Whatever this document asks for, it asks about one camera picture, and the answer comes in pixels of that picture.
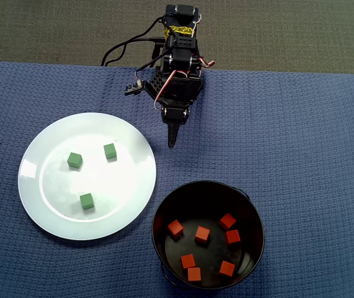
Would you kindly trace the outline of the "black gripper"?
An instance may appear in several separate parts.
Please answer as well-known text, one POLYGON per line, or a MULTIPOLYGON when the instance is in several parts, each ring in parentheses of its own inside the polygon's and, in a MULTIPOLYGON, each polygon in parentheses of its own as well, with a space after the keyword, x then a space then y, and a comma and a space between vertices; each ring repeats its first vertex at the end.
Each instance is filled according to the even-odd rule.
MULTIPOLYGON (((162 104, 192 104, 203 87, 200 78, 179 78, 173 77, 161 88, 159 102, 162 104)), ((177 134, 181 125, 184 125, 189 117, 189 108, 162 106, 162 121, 167 124, 167 144, 173 149, 177 141, 177 134)))

